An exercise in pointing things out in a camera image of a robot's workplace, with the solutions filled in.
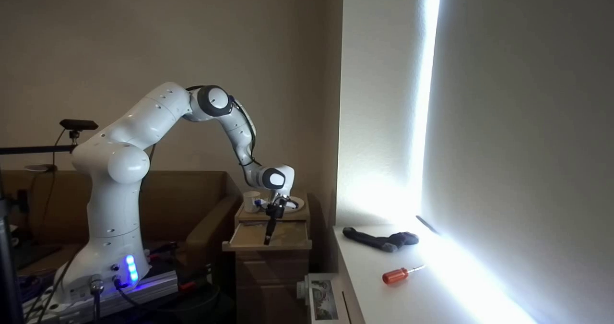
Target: brown couch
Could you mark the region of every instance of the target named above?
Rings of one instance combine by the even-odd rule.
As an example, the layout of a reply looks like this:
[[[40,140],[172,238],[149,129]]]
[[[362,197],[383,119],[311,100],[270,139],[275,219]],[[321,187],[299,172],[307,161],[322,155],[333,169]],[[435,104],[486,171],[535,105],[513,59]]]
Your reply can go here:
[[[33,173],[3,171],[6,193],[32,186]],[[58,171],[43,221],[44,207],[53,175],[37,175],[28,215],[11,212],[11,224],[31,232],[40,244],[62,249],[19,270],[30,274],[57,268],[88,241],[86,206],[92,183],[76,171]],[[241,193],[224,171],[150,171],[140,195],[141,234],[145,247],[178,241],[177,257],[182,268],[197,271],[206,263],[222,261],[222,241],[234,231],[233,217]]]

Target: windowsill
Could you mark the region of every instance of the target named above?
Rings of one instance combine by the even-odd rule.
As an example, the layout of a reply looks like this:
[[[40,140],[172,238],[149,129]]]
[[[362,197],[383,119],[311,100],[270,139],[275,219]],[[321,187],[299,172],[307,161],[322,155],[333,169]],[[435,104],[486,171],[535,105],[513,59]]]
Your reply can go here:
[[[396,232],[423,231],[415,222],[405,227],[393,225],[355,226],[356,230],[372,236],[390,236]],[[425,264],[423,244],[404,246],[396,252],[382,252],[353,240],[334,227],[340,250],[339,263],[344,263],[355,297],[366,324],[462,324],[475,323],[465,307],[452,296],[432,270],[413,272],[407,279],[386,285],[382,274],[405,267],[411,269]]]

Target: photo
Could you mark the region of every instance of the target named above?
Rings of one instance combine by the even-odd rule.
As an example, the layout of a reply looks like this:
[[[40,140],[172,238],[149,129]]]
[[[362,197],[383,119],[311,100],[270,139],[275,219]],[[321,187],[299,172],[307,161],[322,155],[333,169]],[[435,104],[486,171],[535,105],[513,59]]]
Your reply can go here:
[[[316,320],[338,320],[331,281],[311,281],[313,311]]]

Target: wooden table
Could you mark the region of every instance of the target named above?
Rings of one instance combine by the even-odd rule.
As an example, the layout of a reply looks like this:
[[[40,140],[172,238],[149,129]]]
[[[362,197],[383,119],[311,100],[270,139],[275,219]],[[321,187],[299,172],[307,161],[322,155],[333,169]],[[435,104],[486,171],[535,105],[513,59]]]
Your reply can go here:
[[[239,208],[235,234],[222,250],[236,256],[237,323],[306,323],[307,308],[296,298],[296,283],[309,273],[309,203],[303,191],[292,195],[305,200],[298,212],[279,219],[270,244],[264,245],[269,217]]]

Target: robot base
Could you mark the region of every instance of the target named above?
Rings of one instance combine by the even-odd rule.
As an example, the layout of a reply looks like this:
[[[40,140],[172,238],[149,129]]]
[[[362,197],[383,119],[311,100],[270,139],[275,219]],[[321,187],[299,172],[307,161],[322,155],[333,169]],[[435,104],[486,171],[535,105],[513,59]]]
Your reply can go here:
[[[113,291],[114,294],[103,295],[100,301],[101,317],[132,307],[132,305],[126,302],[115,289],[105,289],[103,294],[110,291]],[[171,295],[177,291],[177,274],[175,271],[169,271],[164,274],[144,278],[134,289],[126,291],[126,295],[135,302],[142,304],[163,296]],[[44,294],[40,298],[39,304],[45,304],[47,299],[48,295]],[[34,301],[35,300],[30,300],[24,304],[24,313],[28,313]],[[75,302],[74,304],[60,304],[59,306],[55,304],[57,307],[53,308],[54,304],[52,301],[45,311],[42,322],[47,324],[80,324],[91,322],[94,320],[92,311],[92,307],[94,306],[93,302],[94,298],[90,297],[88,300]],[[26,324],[35,324],[39,315],[40,311],[33,311]]]

